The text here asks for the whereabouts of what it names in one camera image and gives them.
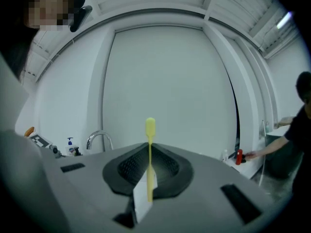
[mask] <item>ceiling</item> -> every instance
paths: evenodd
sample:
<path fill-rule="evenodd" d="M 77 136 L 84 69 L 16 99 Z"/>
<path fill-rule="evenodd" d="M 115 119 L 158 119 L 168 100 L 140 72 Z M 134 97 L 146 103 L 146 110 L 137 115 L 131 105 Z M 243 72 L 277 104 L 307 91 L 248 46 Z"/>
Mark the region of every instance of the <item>ceiling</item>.
<path fill-rule="evenodd" d="M 262 51 L 265 58 L 271 57 L 278 50 L 298 36 L 298 29 L 289 21 L 278 30 L 276 24 L 287 13 L 277 0 L 86 0 L 85 5 L 93 7 L 92 14 L 85 25 L 92 26 L 95 19 L 130 12 L 137 9 L 170 8 L 202 14 L 206 20 L 213 20 L 243 35 Z M 55 50 L 64 35 L 63 32 L 40 31 L 34 38 L 26 72 L 38 80 L 42 70 L 57 54 Z"/>

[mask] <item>yellow toothbrush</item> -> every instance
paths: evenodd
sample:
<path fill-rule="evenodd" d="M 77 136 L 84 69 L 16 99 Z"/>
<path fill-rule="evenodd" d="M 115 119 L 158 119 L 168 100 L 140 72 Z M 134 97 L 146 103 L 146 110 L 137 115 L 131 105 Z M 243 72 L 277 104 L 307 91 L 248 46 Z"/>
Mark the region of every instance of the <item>yellow toothbrush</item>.
<path fill-rule="evenodd" d="M 146 120 L 146 135 L 148 137 L 149 143 L 149 165 L 147 168 L 147 195 L 148 202 L 153 201 L 153 191 L 154 191 L 154 172 L 151 166 L 151 144 L 152 138 L 156 134 L 156 120 L 152 117 Z"/>

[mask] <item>person's hand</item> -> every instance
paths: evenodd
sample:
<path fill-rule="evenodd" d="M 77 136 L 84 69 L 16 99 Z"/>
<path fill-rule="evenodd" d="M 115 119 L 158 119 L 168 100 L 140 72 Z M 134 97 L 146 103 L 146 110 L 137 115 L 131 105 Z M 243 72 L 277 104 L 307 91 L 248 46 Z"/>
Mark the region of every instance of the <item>person's hand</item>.
<path fill-rule="evenodd" d="M 249 161 L 249 160 L 254 159 L 258 156 L 259 156 L 259 153 L 257 151 L 251 151 L 251 152 L 245 154 L 245 160 Z"/>

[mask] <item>red object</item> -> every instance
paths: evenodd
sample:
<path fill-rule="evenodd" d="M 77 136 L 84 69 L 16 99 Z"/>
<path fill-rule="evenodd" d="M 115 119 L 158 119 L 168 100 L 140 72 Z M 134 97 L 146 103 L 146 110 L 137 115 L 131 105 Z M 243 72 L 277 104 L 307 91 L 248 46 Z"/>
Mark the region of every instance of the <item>red object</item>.
<path fill-rule="evenodd" d="M 241 161 L 242 161 L 242 153 L 243 153 L 242 150 L 238 150 L 238 152 L 237 152 L 237 161 L 235 162 L 235 164 L 237 164 L 237 165 L 241 164 Z"/>

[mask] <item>soap dispenser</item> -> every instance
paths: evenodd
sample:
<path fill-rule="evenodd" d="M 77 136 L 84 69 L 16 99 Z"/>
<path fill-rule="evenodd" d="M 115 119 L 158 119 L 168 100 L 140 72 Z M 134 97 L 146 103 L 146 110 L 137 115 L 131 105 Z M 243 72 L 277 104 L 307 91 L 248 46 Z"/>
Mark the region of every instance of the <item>soap dispenser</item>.
<path fill-rule="evenodd" d="M 73 145 L 70 139 L 73 139 L 73 137 L 68 137 L 68 146 L 66 147 L 66 153 L 68 156 L 74 156 L 74 148 L 77 147 L 76 145 Z"/>

